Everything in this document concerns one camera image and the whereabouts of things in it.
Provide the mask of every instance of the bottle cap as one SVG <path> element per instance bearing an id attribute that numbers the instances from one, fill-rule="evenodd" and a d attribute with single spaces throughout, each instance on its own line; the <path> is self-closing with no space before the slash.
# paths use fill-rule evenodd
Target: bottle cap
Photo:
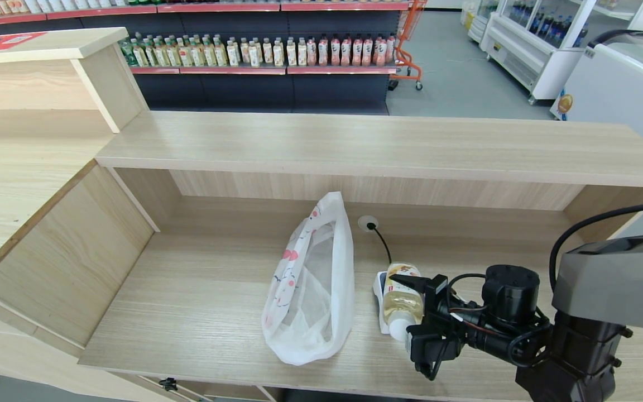
<path id="1" fill-rule="evenodd" d="M 388 318 L 388 331 L 391 337 L 397 341 L 405 342 L 408 337 L 406 327 L 415 326 L 416 319 L 408 311 L 396 310 Z"/>

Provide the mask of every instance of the white chest freezer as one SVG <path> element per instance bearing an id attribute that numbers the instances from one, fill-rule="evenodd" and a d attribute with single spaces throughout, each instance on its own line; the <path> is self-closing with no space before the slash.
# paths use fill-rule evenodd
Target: white chest freezer
<path id="1" fill-rule="evenodd" d="M 643 31 L 617 31 L 595 41 L 600 43 L 587 47 L 552 114 L 572 122 L 621 123 L 643 136 Z"/>

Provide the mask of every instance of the robotic arm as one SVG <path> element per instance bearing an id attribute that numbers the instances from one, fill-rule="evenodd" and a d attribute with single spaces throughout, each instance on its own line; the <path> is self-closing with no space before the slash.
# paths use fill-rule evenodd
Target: robotic arm
<path id="1" fill-rule="evenodd" d="M 424 317 L 409 326 L 406 349 L 416 371 L 433 380 L 442 361 L 457 358 L 465 345 L 517 367 L 515 382 L 535 402 L 603 402 L 615 390 L 615 357 L 626 326 L 643 327 L 643 236 L 594 242 L 564 254 L 562 243 L 593 222 L 635 213 L 643 205 L 586 219 L 566 231 L 550 254 L 551 324 L 536 303 L 539 277 L 514 265 L 492 265 L 485 274 L 449 280 L 393 275 L 424 297 Z M 483 305 L 452 290 L 464 277 L 483 277 Z"/>

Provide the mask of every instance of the wooden countertop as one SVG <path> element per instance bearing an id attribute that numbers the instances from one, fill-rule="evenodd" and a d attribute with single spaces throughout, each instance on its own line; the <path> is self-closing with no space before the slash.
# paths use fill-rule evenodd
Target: wooden countertop
<path id="1" fill-rule="evenodd" d="M 10 49 L 0 50 L 0 63 L 82 59 L 127 36 L 125 28 L 49 31 Z"/>
<path id="2" fill-rule="evenodd" d="M 145 112 L 104 166 L 643 186 L 624 125 L 539 120 Z"/>
<path id="3" fill-rule="evenodd" d="M 0 111 L 0 249 L 112 137 L 94 110 Z"/>
<path id="4" fill-rule="evenodd" d="M 336 356 L 281 363 L 261 334 L 261 312 L 289 233 L 314 202 L 183 197 L 153 235 L 82 354 L 80 364 L 148 376 L 453 401 L 529 400 L 515 367 L 463 349 L 436 381 L 414 371 L 404 346 L 383 336 L 372 296 L 386 255 L 355 225 L 373 214 L 395 260 L 455 276 L 511 263 L 536 270 L 549 316 L 547 253 L 569 222 L 554 211 L 347 203 L 354 235 L 354 327 Z M 578 244 L 572 238 L 567 246 Z M 481 301 L 482 280 L 454 286 Z M 615 402 L 643 400 L 643 330 L 622 340 Z"/>

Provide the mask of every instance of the red shelf edge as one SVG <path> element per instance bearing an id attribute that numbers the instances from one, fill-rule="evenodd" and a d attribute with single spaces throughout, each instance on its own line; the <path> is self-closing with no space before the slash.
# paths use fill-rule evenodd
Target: red shelf edge
<path id="1" fill-rule="evenodd" d="M 92 8 L 88 10 L 59 11 L 47 13 L 47 20 L 63 20 L 63 18 L 78 18 L 82 16 L 99 16 L 99 15 L 150 15 L 157 13 L 156 6 L 128 6 L 128 7 L 109 7 L 109 8 Z"/>
<path id="2" fill-rule="evenodd" d="M 133 74 L 180 74 L 177 67 L 131 67 Z"/>
<path id="3" fill-rule="evenodd" d="M 26 13 L 25 15 L 5 15 L 0 16 L 0 23 L 15 23 L 15 22 L 29 22 L 29 21 L 44 21 L 46 20 L 45 13 Z"/>
<path id="4" fill-rule="evenodd" d="M 158 13 L 279 11 L 279 3 L 205 3 L 158 6 Z"/>
<path id="5" fill-rule="evenodd" d="M 304 2 L 282 3 L 282 11 L 404 11 L 408 2 Z"/>
<path id="6" fill-rule="evenodd" d="M 341 66 L 314 66 L 314 67 L 289 67 L 287 74 L 396 74 L 395 66 L 368 66 L 368 67 L 341 67 Z"/>
<path id="7" fill-rule="evenodd" d="M 180 74 L 285 75 L 286 67 L 181 67 Z"/>

